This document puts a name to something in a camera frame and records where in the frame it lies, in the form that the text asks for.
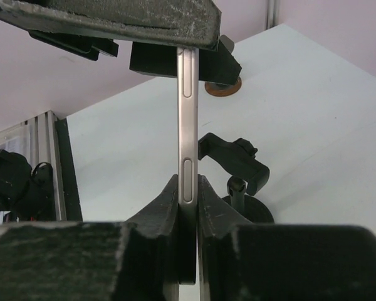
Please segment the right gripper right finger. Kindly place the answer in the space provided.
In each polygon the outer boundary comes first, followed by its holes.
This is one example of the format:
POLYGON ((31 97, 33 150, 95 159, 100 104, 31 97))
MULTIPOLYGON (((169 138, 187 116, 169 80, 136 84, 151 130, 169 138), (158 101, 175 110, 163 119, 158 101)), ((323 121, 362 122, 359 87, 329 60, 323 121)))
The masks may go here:
POLYGON ((198 178, 201 300, 376 300, 376 236, 354 225, 252 223, 198 178))

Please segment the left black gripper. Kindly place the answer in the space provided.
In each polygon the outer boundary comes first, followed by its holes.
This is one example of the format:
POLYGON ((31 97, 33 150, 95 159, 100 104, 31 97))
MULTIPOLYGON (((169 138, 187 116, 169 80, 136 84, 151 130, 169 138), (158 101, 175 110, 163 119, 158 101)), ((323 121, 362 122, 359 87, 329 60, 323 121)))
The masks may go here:
POLYGON ((0 20, 97 61, 117 57, 113 40, 214 50, 221 11, 213 1, 0 1, 0 20))

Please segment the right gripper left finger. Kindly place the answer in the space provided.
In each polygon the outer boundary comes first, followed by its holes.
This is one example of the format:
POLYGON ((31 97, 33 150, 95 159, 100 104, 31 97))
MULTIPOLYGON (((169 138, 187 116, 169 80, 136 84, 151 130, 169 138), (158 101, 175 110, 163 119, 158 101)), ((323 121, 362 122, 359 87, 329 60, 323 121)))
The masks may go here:
POLYGON ((177 177, 124 222, 0 226, 0 300, 177 300, 177 177))

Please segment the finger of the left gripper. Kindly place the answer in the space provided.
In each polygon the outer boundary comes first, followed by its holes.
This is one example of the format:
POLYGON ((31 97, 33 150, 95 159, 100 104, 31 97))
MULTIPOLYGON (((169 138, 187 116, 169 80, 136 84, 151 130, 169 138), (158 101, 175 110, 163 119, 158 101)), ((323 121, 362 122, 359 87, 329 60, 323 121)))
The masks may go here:
MULTIPOLYGON (((234 85, 242 67, 233 57, 235 43, 226 35, 219 39, 216 51, 199 51, 199 79, 221 85, 234 85)), ((131 71, 156 77, 177 76, 177 48, 134 42, 130 55, 131 71)))

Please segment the silver phone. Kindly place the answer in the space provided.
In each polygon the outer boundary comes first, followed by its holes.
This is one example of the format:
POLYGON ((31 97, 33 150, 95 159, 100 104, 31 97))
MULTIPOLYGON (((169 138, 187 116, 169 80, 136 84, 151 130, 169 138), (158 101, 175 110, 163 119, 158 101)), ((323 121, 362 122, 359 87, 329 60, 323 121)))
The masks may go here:
POLYGON ((199 50, 177 49, 179 283, 196 282, 199 50))

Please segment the black pole phone stand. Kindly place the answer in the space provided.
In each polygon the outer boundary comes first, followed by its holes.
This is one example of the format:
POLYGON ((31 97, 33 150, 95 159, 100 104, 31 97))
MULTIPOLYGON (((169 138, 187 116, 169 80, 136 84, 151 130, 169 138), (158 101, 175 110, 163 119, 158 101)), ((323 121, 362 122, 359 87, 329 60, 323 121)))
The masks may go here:
POLYGON ((256 160, 257 151, 244 138, 228 142, 207 133, 199 140, 198 159, 210 157, 230 175, 225 203, 253 223, 274 223, 271 211, 254 197, 270 177, 269 167, 256 160))

